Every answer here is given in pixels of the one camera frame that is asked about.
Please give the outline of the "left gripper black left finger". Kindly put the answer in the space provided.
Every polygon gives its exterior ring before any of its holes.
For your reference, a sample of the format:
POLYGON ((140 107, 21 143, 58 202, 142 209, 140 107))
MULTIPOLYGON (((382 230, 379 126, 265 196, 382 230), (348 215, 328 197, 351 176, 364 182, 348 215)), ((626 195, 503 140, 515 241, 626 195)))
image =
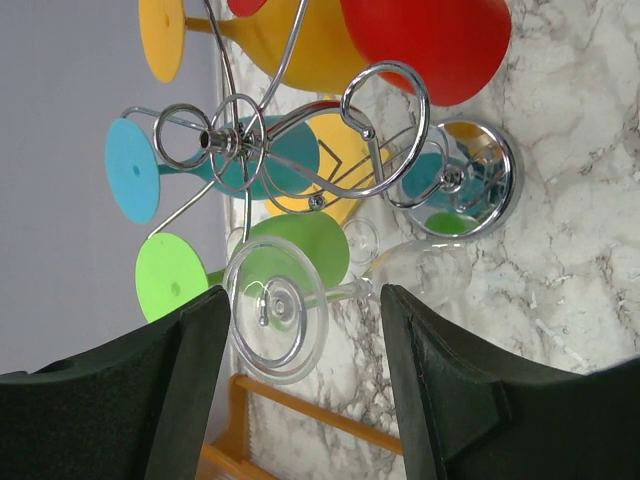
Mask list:
POLYGON ((195 478, 229 325, 215 286, 104 345, 2 375, 2 478, 195 478))

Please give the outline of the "red plastic wine glass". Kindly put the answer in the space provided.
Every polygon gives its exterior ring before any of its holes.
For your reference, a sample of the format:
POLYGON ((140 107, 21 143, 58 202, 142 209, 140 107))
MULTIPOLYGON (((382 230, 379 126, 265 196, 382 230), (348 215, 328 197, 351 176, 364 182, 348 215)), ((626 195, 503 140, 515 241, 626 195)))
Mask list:
POLYGON ((369 65, 396 60, 411 66, 437 106, 460 104, 484 88, 510 42, 504 1, 338 2, 350 38, 369 65))

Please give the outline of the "yellow plastic wine glass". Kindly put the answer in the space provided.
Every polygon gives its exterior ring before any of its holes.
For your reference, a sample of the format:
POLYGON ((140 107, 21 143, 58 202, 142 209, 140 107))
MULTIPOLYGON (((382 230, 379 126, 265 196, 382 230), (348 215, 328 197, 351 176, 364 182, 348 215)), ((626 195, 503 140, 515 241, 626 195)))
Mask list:
MULTIPOLYGON (((289 40, 297 1, 264 1, 249 16, 219 20, 222 36, 235 42, 270 77, 276 75, 289 40)), ((140 0, 144 54, 157 80, 172 81, 181 66, 188 30, 211 34, 207 19, 185 16, 179 0, 140 0)), ((341 94, 366 61, 354 46, 338 1, 308 3, 282 83, 299 90, 341 94)))

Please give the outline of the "green plastic wine glass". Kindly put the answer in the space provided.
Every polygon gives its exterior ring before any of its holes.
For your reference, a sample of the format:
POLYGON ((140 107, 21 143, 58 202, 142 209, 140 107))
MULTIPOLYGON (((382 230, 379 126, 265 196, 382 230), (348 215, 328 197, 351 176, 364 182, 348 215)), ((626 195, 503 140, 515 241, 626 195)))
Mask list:
MULTIPOLYGON (((330 215, 283 214, 259 222, 250 237, 281 237, 309 258, 326 288, 338 285, 347 273, 350 249, 342 227, 330 215)), ((223 283, 225 269, 209 272, 196 250, 181 236, 158 233, 145 240, 135 264, 135 288, 141 311, 149 322, 223 283)))

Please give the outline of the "blue plastic wine glass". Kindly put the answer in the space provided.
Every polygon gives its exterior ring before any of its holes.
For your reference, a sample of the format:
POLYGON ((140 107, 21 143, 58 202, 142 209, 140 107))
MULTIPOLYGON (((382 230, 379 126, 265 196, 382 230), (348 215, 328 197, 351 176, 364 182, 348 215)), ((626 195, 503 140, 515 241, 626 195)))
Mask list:
MULTIPOLYGON (((320 150, 311 127, 302 123, 280 136, 270 150, 297 161, 313 172, 319 171, 320 150)), ((126 118, 115 120, 105 144, 105 169, 111 192, 122 212, 136 224, 146 224, 156 214, 160 199, 160 177, 176 170, 156 160, 152 143, 144 131, 126 118)), ((251 185, 252 197, 265 200, 279 190, 299 194, 311 182, 274 159, 265 159, 265 169, 275 183, 265 189, 260 180, 251 185)))

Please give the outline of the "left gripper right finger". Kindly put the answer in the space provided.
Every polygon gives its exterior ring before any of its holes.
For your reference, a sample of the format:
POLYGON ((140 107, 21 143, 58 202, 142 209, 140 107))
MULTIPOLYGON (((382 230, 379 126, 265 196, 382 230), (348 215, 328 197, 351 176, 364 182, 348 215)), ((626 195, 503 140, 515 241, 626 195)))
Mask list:
POLYGON ((381 317, 410 479, 635 479, 639 363, 588 375, 503 350, 386 285, 381 317))

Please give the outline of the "clear wine glass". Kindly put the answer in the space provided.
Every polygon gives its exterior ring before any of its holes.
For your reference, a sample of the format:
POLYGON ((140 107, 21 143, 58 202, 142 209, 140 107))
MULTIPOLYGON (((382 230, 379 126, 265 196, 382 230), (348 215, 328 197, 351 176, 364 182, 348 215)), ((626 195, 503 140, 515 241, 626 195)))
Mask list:
POLYGON ((309 253, 314 241, 320 240, 322 235, 336 246, 344 239, 349 247, 350 262, 361 266, 371 264, 379 252, 378 230, 371 221, 350 218, 340 224, 322 212, 274 216, 253 225, 249 235, 251 238, 279 236, 309 253))
POLYGON ((330 304, 379 300, 384 285, 399 285, 436 308, 466 290, 471 259, 460 244, 414 240, 382 253, 358 278, 323 285, 318 269, 292 242, 276 236, 248 241, 224 277, 230 295, 236 352, 255 377, 293 384, 319 362, 328 338, 330 304))

